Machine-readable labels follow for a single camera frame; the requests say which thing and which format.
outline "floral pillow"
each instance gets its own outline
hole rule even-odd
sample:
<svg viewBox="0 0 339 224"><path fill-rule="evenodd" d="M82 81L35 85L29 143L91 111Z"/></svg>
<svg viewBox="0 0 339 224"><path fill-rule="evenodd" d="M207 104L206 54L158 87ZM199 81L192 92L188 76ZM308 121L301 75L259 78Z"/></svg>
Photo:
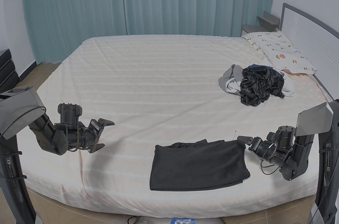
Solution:
<svg viewBox="0 0 339 224"><path fill-rule="evenodd" d="M273 67L291 73L314 74L316 69L281 32L254 32L243 35Z"/></svg>

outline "black cloth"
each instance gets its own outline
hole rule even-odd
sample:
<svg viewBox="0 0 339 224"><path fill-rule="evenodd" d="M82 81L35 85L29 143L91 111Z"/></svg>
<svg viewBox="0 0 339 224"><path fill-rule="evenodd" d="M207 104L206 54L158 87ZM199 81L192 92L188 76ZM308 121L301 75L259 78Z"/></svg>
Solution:
<svg viewBox="0 0 339 224"><path fill-rule="evenodd" d="M240 83L240 101L245 105L257 106L274 95L284 98L282 87L283 76L272 67L253 64L242 71Z"/></svg>
<svg viewBox="0 0 339 224"><path fill-rule="evenodd" d="M244 152L245 144L238 140L156 145L150 189L200 191L242 183L250 177Z"/></svg>

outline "floor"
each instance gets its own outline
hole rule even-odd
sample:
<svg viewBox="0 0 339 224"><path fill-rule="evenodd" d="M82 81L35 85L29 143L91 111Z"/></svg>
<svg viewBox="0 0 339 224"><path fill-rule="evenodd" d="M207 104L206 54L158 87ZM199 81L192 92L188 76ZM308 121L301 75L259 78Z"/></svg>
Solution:
<svg viewBox="0 0 339 224"><path fill-rule="evenodd" d="M59 64L42 63L38 65L18 86L39 86L58 67ZM44 224L127 224L129 215L97 213L62 204L31 189L28 193L32 203L41 215ZM243 216L225 217L226 224L305 224L315 196L288 202L260 212ZM0 223L15 224L15 219L0 189Z"/></svg>

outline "gray headboard frame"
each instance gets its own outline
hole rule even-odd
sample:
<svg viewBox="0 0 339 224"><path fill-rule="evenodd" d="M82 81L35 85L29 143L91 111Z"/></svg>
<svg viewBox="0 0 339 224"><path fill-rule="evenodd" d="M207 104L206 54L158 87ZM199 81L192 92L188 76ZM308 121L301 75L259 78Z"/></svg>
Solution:
<svg viewBox="0 0 339 224"><path fill-rule="evenodd" d="M279 25L279 30L282 30L282 25L284 22L284 14L285 14L285 9L290 9L294 12L296 12L297 14L309 19L310 21L312 21L313 23L316 23L317 25L319 25L320 27L322 27L323 29L325 29L326 31L328 31L329 33L331 33L333 36L335 36L337 39L339 39L339 32L337 32L336 30L334 30L332 27L329 27L327 24L323 23L321 20L311 16L310 14L307 14L306 12L295 8L289 4L283 3L282 5L282 12L281 12L281 20L280 20L280 25ZM319 82L319 84L323 87L323 89L328 93L328 95L333 99L333 96L328 92L328 90L326 89L326 87L320 82L320 80L316 77L316 75L313 75L316 80Z"/></svg>

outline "blue sticker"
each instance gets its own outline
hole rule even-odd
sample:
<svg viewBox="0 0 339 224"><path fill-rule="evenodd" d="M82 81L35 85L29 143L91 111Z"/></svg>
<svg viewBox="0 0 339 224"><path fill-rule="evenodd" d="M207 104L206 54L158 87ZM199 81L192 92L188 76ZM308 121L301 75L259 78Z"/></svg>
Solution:
<svg viewBox="0 0 339 224"><path fill-rule="evenodd" d="M173 218L171 224L196 224L191 218Z"/></svg>

